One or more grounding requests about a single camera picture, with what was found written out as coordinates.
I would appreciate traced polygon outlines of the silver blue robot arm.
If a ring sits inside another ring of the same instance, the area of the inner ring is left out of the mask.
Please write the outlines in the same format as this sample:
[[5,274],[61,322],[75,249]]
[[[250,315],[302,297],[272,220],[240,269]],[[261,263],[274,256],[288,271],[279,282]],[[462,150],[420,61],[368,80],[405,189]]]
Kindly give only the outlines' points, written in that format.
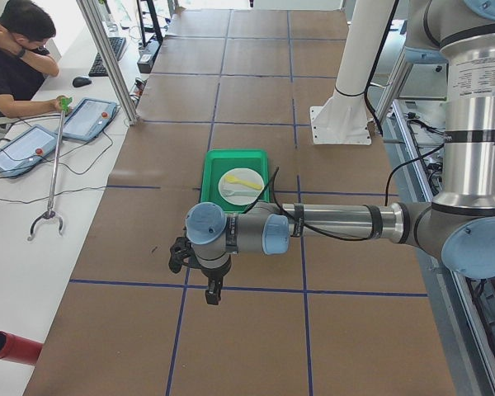
[[169,268],[207,277],[220,301],[231,257],[286,252],[292,238],[320,234],[348,242],[387,238],[420,248],[449,270],[495,277],[495,1],[412,1],[406,47],[448,63],[443,186],[429,203],[304,205],[258,201],[240,214],[203,202],[186,215]]

